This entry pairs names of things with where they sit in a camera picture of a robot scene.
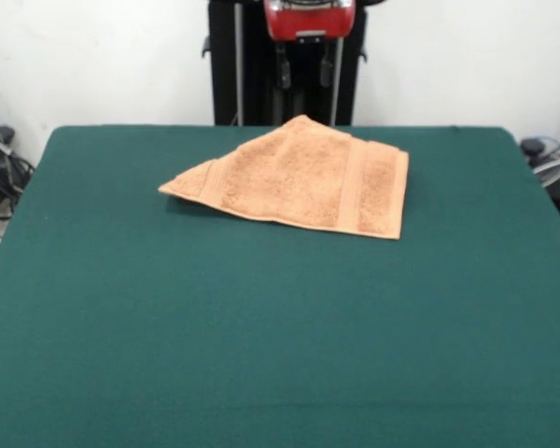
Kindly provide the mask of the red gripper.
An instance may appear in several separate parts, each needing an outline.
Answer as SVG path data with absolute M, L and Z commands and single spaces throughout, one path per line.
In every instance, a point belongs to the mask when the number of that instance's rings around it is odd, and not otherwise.
M 269 35 L 275 41 L 276 82 L 279 89 L 291 87 L 290 63 L 284 42 L 300 38 L 346 37 L 356 16 L 355 1 L 269 1 L 263 2 Z M 328 88 L 332 82 L 331 44 L 324 43 L 319 83 Z

